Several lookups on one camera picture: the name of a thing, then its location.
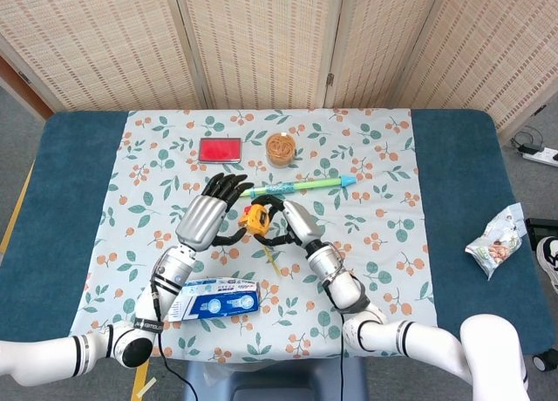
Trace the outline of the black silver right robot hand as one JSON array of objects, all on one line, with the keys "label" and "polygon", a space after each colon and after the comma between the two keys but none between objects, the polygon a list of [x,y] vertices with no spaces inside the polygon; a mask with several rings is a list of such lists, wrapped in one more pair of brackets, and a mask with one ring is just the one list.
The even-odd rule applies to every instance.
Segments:
[{"label": "black silver right robot hand", "polygon": [[255,238],[264,246],[276,247],[284,244],[295,243],[303,248],[308,255],[313,254],[318,249],[325,247],[321,241],[323,232],[313,220],[305,207],[292,200],[281,200],[274,195],[265,194],[256,197],[251,201],[253,205],[270,205],[269,219],[272,220],[277,212],[281,212],[288,226],[284,235],[273,239],[265,238],[256,234]]}]

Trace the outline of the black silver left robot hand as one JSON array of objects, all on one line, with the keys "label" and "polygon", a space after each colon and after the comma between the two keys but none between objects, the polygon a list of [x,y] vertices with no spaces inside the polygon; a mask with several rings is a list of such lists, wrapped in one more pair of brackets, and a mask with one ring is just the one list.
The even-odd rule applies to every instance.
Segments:
[{"label": "black silver left robot hand", "polygon": [[246,174],[218,173],[213,176],[189,204],[175,230],[181,245],[195,252],[205,251],[210,247],[231,246],[247,233],[246,228],[239,228],[233,235],[219,236],[221,224],[231,207],[244,191],[254,184],[247,182]]}]

